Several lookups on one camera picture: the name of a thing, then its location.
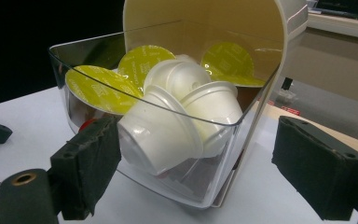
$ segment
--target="plastic container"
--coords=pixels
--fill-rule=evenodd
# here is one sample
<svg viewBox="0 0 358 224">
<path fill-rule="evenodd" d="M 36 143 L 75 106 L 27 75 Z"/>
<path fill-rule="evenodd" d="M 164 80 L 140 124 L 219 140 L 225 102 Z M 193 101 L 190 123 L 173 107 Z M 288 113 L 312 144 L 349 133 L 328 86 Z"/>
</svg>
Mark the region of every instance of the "plastic container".
<svg viewBox="0 0 358 224">
<path fill-rule="evenodd" d="M 64 43 L 49 49 L 68 123 L 77 133 L 79 127 L 89 119 L 126 117 L 126 112 L 103 111 L 68 90 L 65 83 L 68 71 L 78 72 L 96 85 L 101 85 L 87 73 L 76 71 L 78 65 L 94 65 L 117 71 L 120 60 L 127 52 L 145 45 L 160 46 L 173 55 L 200 64 L 205 52 L 216 43 L 229 42 L 241 46 L 252 57 L 253 76 L 264 80 L 266 84 L 257 87 L 257 91 L 248 97 L 242 95 L 247 94 L 247 91 L 243 91 L 248 88 L 246 85 L 232 83 L 241 90 L 237 96 L 241 106 L 238 120 L 222 122 L 211 121 L 202 115 L 191 117 L 185 112 L 144 101 L 142 97 L 128 94 L 124 89 L 110 88 L 117 97 L 125 95 L 138 103 L 142 100 L 142 104 L 153 106 L 153 109 L 161 110 L 162 114 L 171 113 L 171 117 L 179 118 L 183 123 L 207 124 L 228 133 L 222 138 L 224 140 L 220 144 L 223 147 L 217 155 L 200 158 L 189 155 L 193 158 L 162 173 L 151 174 L 126 159 L 117 168 L 118 172 L 163 197 L 197 208 L 210 207 L 246 147 L 246 140 L 252 135 L 258 115 L 268 99 L 269 86 L 288 64 L 290 52 L 306 28 L 307 18 L 307 4 L 298 0 L 263 0 L 252 3 L 153 0 L 148 4 L 141 0 L 127 0 L 124 6 L 124 32 Z M 261 104 L 257 110 L 250 110 L 256 100 Z M 133 136 L 127 133 L 120 135 Z"/>
</svg>

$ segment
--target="black background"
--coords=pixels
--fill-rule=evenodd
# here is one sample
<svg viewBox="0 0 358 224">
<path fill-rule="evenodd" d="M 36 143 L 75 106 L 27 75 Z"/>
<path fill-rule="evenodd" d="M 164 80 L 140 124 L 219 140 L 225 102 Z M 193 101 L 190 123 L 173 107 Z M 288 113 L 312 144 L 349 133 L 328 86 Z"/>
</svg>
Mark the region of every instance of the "black background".
<svg viewBox="0 0 358 224">
<path fill-rule="evenodd" d="M 122 31 L 124 0 L 0 1 L 0 103 L 57 86 L 48 48 Z"/>
</svg>

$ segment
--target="table surface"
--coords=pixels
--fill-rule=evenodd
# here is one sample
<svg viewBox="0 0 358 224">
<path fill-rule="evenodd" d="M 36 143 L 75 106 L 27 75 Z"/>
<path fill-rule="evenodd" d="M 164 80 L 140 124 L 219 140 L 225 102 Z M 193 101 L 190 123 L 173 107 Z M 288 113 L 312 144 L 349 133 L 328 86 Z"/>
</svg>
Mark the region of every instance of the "table surface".
<svg viewBox="0 0 358 224">
<path fill-rule="evenodd" d="M 267 109 L 222 207 L 191 208 L 116 172 L 93 217 L 65 221 L 59 215 L 60 223 L 357 223 L 356 211 L 350 221 L 320 220 L 270 162 L 278 122 L 275 108 Z M 0 104 L 0 124 L 13 131 L 0 145 L 0 182 L 23 170 L 47 170 L 50 156 L 74 136 L 57 88 Z"/>
</svg>

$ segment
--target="yellow coffee capsule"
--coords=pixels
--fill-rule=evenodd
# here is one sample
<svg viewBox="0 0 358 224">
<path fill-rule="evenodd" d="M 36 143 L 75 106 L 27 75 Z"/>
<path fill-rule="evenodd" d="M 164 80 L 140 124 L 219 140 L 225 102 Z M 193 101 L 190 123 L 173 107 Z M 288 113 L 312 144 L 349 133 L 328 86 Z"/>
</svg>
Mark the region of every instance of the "yellow coffee capsule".
<svg viewBox="0 0 358 224">
<path fill-rule="evenodd" d="M 69 70 L 66 73 L 65 82 L 69 90 L 81 101 L 111 114 L 125 114 L 135 105 L 137 98 L 143 96 L 130 81 L 120 74 L 93 65 L 80 65 Z"/>
<path fill-rule="evenodd" d="M 143 45 L 128 51 L 118 64 L 117 72 L 131 81 L 140 91 L 144 91 L 147 73 L 157 63 L 175 59 L 167 49 L 154 45 Z"/>
<path fill-rule="evenodd" d="M 215 81 L 229 81 L 237 86 L 262 87 L 264 80 L 254 77 L 254 63 L 249 52 L 232 42 L 212 45 L 201 59 L 201 65 Z"/>
</svg>

